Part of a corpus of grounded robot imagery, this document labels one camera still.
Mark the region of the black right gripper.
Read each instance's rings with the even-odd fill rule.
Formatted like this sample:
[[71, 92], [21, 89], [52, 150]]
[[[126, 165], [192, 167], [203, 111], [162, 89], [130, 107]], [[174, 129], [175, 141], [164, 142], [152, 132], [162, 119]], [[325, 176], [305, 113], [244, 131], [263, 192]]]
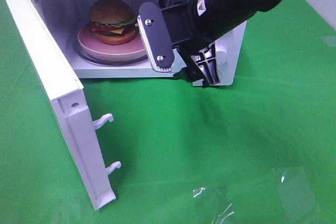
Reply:
[[[186, 0], [164, 0], [164, 8]], [[199, 52], [177, 48], [185, 67], [173, 75], [186, 82], [202, 80], [202, 87], [219, 84], [215, 45], [211, 44], [252, 16], [247, 0], [196, 0], [194, 24], [199, 31]]]

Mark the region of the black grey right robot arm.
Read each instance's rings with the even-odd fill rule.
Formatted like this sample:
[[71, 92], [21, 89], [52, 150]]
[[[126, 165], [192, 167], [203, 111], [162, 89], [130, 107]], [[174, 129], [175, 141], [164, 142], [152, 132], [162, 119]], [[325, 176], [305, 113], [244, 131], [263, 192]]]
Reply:
[[173, 47], [186, 63], [189, 82], [203, 87], [219, 83], [214, 42], [257, 12], [267, 12], [282, 0], [160, 0]]

